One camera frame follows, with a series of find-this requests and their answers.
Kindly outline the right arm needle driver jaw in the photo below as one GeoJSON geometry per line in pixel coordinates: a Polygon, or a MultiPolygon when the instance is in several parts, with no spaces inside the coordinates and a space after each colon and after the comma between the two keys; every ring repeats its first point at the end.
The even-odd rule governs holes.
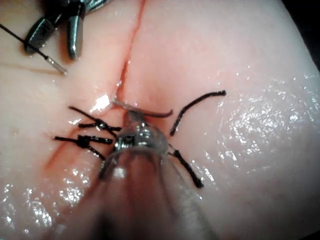
{"type": "Polygon", "coordinates": [[[35,53],[30,45],[39,49],[42,48],[46,41],[55,32],[56,27],[53,22],[45,17],[38,19],[30,28],[25,37],[24,50],[28,55],[35,53]]]}
{"type": "Polygon", "coordinates": [[[67,51],[71,60],[81,56],[83,48],[85,8],[76,7],[67,19],[67,51]]]}

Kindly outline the left arm needle driver jaw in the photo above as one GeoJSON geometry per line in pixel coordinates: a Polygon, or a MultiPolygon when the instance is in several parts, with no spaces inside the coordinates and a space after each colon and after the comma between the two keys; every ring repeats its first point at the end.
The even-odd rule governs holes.
{"type": "Polygon", "coordinates": [[[136,122],[140,123],[144,121],[145,121],[144,114],[140,111],[128,110],[125,113],[126,123],[136,123],[136,122]]]}

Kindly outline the left arm needle driver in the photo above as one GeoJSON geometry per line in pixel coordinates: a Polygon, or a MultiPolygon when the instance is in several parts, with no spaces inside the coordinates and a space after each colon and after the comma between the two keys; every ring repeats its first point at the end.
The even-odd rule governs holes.
{"type": "Polygon", "coordinates": [[[149,148],[158,154],[168,152],[168,141],[164,133],[147,122],[136,121],[124,126],[115,138],[114,151],[131,148],[149,148]]]}

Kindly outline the right arm needle driver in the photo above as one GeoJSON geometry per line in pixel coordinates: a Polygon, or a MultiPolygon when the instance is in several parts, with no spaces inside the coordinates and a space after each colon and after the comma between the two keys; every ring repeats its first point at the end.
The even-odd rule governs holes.
{"type": "Polygon", "coordinates": [[[109,0],[45,0],[44,18],[50,23],[60,23],[63,18],[81,17],[108,4],[109,0]]]}

